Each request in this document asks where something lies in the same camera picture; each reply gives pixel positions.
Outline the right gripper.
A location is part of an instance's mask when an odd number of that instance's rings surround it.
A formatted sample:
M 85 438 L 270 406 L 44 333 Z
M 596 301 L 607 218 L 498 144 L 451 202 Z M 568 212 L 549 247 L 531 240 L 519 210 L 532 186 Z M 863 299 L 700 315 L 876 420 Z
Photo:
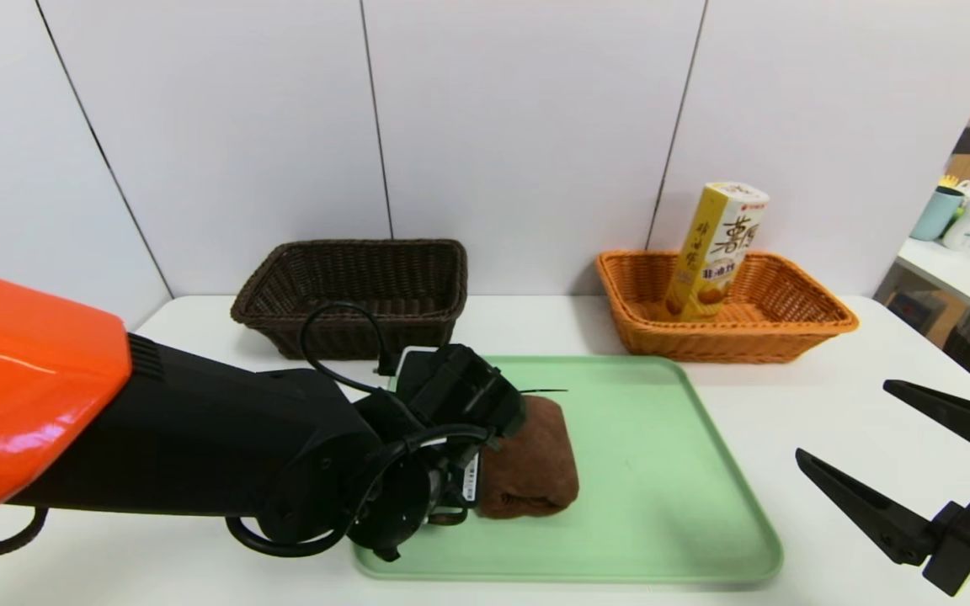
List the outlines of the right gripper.
M 970 400 L 905 380 L 886 380 L 882 388 L 970 443 Z M 930 556 L 923 577 L 948 596 L 969 582 L 970 503 L 963 508 L 947 503 L 935 518 L 944 532 L 938 541 L 927 518 L 804 449 L 794 458 L 805 477 L 893 563 L 920 566 Z

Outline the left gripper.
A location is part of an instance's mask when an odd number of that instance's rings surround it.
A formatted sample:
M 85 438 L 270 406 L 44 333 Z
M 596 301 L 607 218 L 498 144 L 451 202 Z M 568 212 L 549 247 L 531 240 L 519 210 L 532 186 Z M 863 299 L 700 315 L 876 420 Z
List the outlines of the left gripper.
M 465 465 L 448 463 L 436 476 L 434 506 L 429 511 L 431 525 L 461 525 L 480 502 L 481 453 L 474 454 Z

